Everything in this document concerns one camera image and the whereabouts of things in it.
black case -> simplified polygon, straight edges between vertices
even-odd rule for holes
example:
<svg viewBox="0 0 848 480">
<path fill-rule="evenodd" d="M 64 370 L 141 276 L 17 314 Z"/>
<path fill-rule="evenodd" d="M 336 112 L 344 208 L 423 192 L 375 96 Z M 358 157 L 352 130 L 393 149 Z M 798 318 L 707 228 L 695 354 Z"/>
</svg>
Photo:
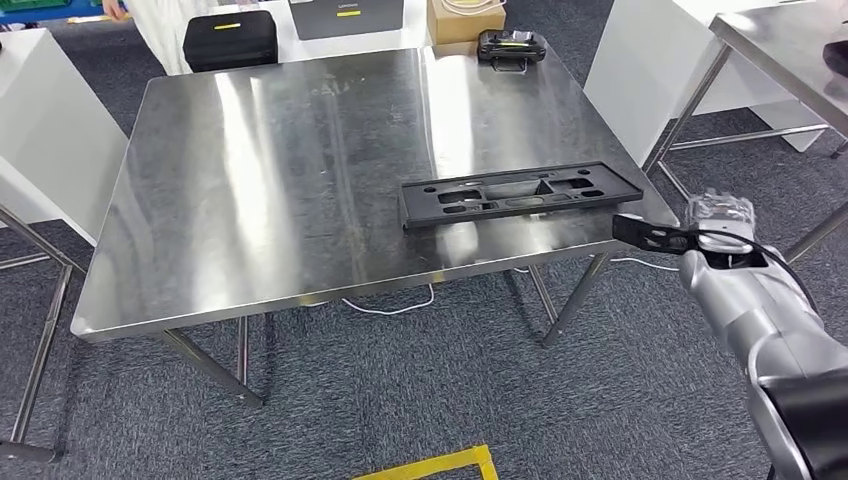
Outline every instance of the black case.
<svg viewBox="0 0 848 480">
<path fill-rule="evenodd" d="M 194 72 L 277 63 L 277 25 L 265 10 L 195 17 L 183 53 Z"/>
</svg>

black robot arm segment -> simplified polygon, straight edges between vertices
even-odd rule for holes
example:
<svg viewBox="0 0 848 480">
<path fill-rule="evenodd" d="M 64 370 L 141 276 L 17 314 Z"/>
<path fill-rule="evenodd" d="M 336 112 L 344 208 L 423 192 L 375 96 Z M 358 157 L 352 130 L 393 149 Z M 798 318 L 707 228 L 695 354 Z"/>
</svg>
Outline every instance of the black robot arm segment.
<svg viewBox="0 0 848 480">
<path fill-rule="evenodd" d="M 680 255 L 683 287 L 747 380 L 747 410 L 779 478 L 848 479 L 848 348 L 825 332 L 777 250 L 753 241 L 750 202 L 715 194 L 693 201 L 700 204 L 690 212 L 701 211 L 690 229 L 617 215 L 613 236 Z M 746 208 L 748 219 L 736 215 Z M 733 214 L 711 214 L 722 209 Z"/>
</svg>

stainless steel table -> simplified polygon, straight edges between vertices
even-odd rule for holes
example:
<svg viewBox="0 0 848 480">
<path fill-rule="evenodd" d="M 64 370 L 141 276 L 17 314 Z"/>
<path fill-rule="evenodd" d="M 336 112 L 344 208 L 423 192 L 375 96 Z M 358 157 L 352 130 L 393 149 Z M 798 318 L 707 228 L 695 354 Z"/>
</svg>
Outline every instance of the stainless steel table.
<svg viewBox="0 0 848 480">
<path fill-rule="evenodd" d="M 846 18 L 839 11 L 840 6 L 839 2 L 809 2 L 716 16 L 710 25 L 710 30 L 721 43 L 715 59 L 683 108 L 680 118 L 672 126 L 654 157 L 645 164 L 645 171 L 650 171 L 654 165 L 659 166 L 678 191 L 683 196 L 689 196 L 682 182 L 663 163 L 669 151 L 828 127 L 813 125 L 675 144 L 684 124 L 706 95 L 733 50 L 798 98 L 843 137 L 848 138 L 848 78 L 831 72 L 822 58 L 825 44 L 848 40 L 848 26 L 842 23 Z M 791 263 L 797 260 L 846 219 L 848 203 L 787 250 L 787 261 Z"/>
<path fill-rule="evenodd" d="M 595 254 L 547 342 L 585 299 L 615 211 L 677 220 L 548 50 L 526 73 L 473 45 L 153 80 L 71 330 L 155 334 L 253 404 L 180 327 Z M 403 181 L 603 160 L 645 191 L 618 208 L 404 234 Z M 538 272 L 533 267 L 534 280 Z M 547 292 L 537 283 L 551 316 Z"/>
</svg>

metal table frame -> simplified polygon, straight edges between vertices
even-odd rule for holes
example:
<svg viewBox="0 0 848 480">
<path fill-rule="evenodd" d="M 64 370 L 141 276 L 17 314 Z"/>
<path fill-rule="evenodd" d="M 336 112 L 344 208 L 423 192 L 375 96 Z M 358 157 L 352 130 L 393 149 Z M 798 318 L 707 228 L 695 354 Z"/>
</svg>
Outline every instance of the metal table frame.
<svg viewBox="0 0 848 480">
<path fill-rule="evenodd" d="M 609 258 L 610 253 L 599 253 L 594 256 L 559 313 L 556 313 L 556 308 L 545 287 L 538 267 L 536 265 L 530 265 L 528 267 L 530 277 L 542 300 L 542 305 L 545 308 L 550 325 L 545 337 L 542 339 L 543 346 L 550 347 L 554 345 L 560 335 L 563 334 L 566 325 L 568 325 L 580 307 L 583 306 L 583 303 L 585 303 L 586 298 L 592 291 L 592 287 L 597 283 L 600 274 L 603 273 L 605 266 L 609 263 Z M 192 342 L 180 329 L 164 330 L 151 336 L 177 350 L 185 360 L 208 374 L 213 380 L 224 387 L 224 389 L 244 400 L 248 405 L 261 407 L 263 405 L 262 398 L 247 387 L 247 367 L 249 362 L 248 333 L 248 317 L 239 317 L 235 376 Z"/>
<path fill-rule="evenodd" d="M 722 68 L 727 63 L 727 59 L 730 57 L 730 54 L 733 52 L 733 48 L 730 45 L 720 39 L 719 41 L 722 43 L 721 49 L 719 50 L 718 54 L 716 54 L 715 59 L 713 60 L 712 64 L 710 64 L 710 67 L 707 69 L 706 73 L 704 74 L 704 77 L 701 79 L 701 82 L 695 88 L 695 91 L 692 93 L 692 96 L 686 102 L 686 106 L 680 113 L 680 117 L 678 117 L 678 119 L 674 122 L 668 135 L 665 137 L 662 144 L 660 144 L 659 148 L 654 153 L 654 156 L 651 157 L 648 162 L 646 162 L 643 166 L 645 174 L 650 174 L 651 170 L 655 166 L 659 167 L 660 171 L 666 176 L 666 178 L 669 179 L 669 181 L 671 181 L 672 185 L 674 185 L 675 190 L 677 190 L 677 192 L 680 193 L 680 195 L 685 200 L 688 200 L 692 196 L 692 194 L 689 192 L 683 182 L 680 181 L 680 179 L 671 171 L 669 166 L 664 161 L 666 155 L 669 152 L 677 150 L 687 150 L 691 148 L 708 147 L 712 145 L 722 145 L 727 143 L 745 142 L 762 138 L 781 137 L 784 135 L 792 135 L 796 133 L 815 132 L 820 130 L 827 130 L 830 128 L 830 125 L 818 124 L 809 125 L 805 127 L 782 128 L 777 130 L 766 130 L 762 132 L 744 133 L 727 137 L 717 137 L 705 140 L 675 143 L 677 137 L 680 136 L 680 133 L 683 131 L 683 126 L 695 112 L 695 109 L 701 103 L 701 100 L 703 100 L 704 96 L 707 94 L 707 91 L 709 91 L 710 86 L 712 86 L 713 82 L 718 77 Z M 845 142 L 843 146 L 840 146 L 839 149 L 834 152 L 834 155 L 839 156 L 845 150 L 848 150 L 848 142 Z M 812 247 L 818 244 L 822 239 L 827 237 L 847 219 L 848 203 L 839 207 L 839 209 L 833 212 L 828 218 L 826 218 L 820 224 L 816 225 L 809 233 L 804 235 L 804 237 L 801 238 L 798 242 L 796 242 L 795 245 L 790 247 L 785 253 L 786 261 L 788 263 L 792 263 L 795 260 L 798 260 L 798 258 L 800 258 Z"/>
<path fill-rule="evenodd" d="M 0 270 L 29 265 L 49 260 L 51 258 L 59 262 L 62 266 L 62 269 L 59 272 L 56 288 L 53 291 L 53 298 L 50 301 L 50 308 L 47 311 L 47 319 L 44 322 L 44 330 L 41 334 L 41 339 L 38 342 L 38 348 L 35 351 L 35 359 L 32 362 L 29 378 L 27 379 L 26 386 L 24 387 L 24 395 L 18 409 L 15 425 L 12 427 L 11 438 L 9 441 L 0 441 L 0 457 L 2 458 L 22 458 L 40 462 L 50 462 L 57 457 L 57 452 L 52 448 L 36 447 L 27 444 L 26 434 L 29 428 L 30 419 L 32 418 L 35 398 L 38 395 L 39 387 L 41 387 L 41 379 L 47 365 L 47 357 L 50 354 L 50 347 L 53 345 L 53 339 L 56 335 L 56 325 L 59 320 L 59 312 L 62 309 L 65 292 L 68 288 L 68 283 L 70 283 L 71 280 L 71 273 L 74 269 L 76 269 L 78 272 L 85 274 L 85 269 L 71 260 L 50 242 L 45 240 L 44 237 L 36 233 L 35 230 L 30 228 L 29 225 L 24 223 L 3 205 L 0 205 L 0 221 L 35 244 L 43 252 L 40 254 L 26 255 L 0 262 Z"/>
<path fill-rule="evenodd" d="M 50 355 L 50 348 L 52 347 L 53 339 L 56 336 L 56 326 L 59 321 L 59 313 L 61 312 L 65 293 L 71 280 L 71 274 L 74 270 L 76 270 L 77 272 L 85 275 L 86 269 L 71 260 L 65 253 L 56 248 L 53 244 L 45 240 L 44 237 L 39 235 L 35 230 L 24 223 L 3 205 L 0 205 L 0 221 L 35 244 L 43 252 L 0 261 L 0 271 L 36 262 L 42 262 L 51 258 L 59 262 L 62 266 L 62 269 L 59 272 L 56 288 L 53 291 L 53 298 L 50 301 L 50 308 L 47 311 L 47 319 L 44 322 L 44 330 L 41 334 L 41 339 L 38 342 L 38 348 L 35 352 L 35 358 L 32 362 L 29 378 L 27 379 L 27 383 L 24 388 L 23 399 L 21 400 L 21 405 L 18 409 L 15 425 L 12 427 L 12 435 L 9 441 L 0 441 L 0 458 L 20 458 L 47 463 L 55 460 L 58 457 L 58 452 L 54 448 L 37 447 L 26 443 L 26 434 L 29 428 L 30 419 L 32 418 L 35 399 L 38 395 L 38 390 L 41 387 L 41 379 L 44 376 L 44 370 L 47 366 L 47 358 Z M 238 322 L 238 371 L 237 376 L 235 377 L 215 362 L 215 360 L 213 360 L 206 352 L 201 350 L 200 347 L 195 345 L 194 342 L 192 342 L 180 330 L 165 330 L 155 336 L 173 347 L 181 355 L 183 355 L 183 357 L 188 359 L 190 363 L 194 364 L 200 370 L 208 373 L 218 383 L 238 395 L 249 405 L 260 406 L 262 405 L 262 400 L 245 385 L 247 383 L 248 359 L 247 317 L 239 318 Z"/>
</svg>

gray carpet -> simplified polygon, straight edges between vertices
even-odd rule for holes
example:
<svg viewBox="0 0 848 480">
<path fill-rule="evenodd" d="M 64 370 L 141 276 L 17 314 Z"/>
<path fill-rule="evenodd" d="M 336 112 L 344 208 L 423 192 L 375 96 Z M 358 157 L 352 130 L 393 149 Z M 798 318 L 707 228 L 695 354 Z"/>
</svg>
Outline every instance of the gray carpet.
<svg viewBox="0 0 848 480">
<path fill-rule="evenodd" d="M 583 81 L 610 2 L 509 4 L 512 26 L 545 33 Z M 51 29 L 129 131 L 144 84 L 161 74 L 131 26 Z M 763 125 L 748 111 L 697 118 L 698 138 Z M 757 206 L 759 236 L 781 248 L 840 204 L 848 159 L 780 140 L 677 152 L 669 161 L 693 190 L 713 186 Z M 658 187 L 681 211 L 670 185 Z M 39 229 L 78 258 L 90 252 L 57 222 Z M 798 264 L 827 320 L 848 342 L 841 295 L 848 242 L 828 239 Z M 0 258 L 25 246 L 0 231 Z M 657 263 L 671 259 L 640 255 Z M 543 268 L 562 304 L 588 259 Z M 8 434 L 57 268 L 0 272 L 0 432 Z M 333 302 L 251 319 L 251 385 L 261 409 L 145 338 L 89 345 L 68 333 L 72 284 L 30 440 L 60 462 L 0 462 L 0 478 L 342 479 L 488 444 L 503 479 L 760 479 L 768 463 L 742 407 L 733 361 L 720 352 L 673 273 L 631 263 L 604 273 L 560 343 L 542 349 L 544 312 L 515 272 L 435 286 L 425 309 L 376 317 Z M 425 288 L 357 301 L 393 308 Z M 235 323 L 187 329 L 235 366 Z M 478 478 L 472 469 L 438 479 Z"/>
</svg>

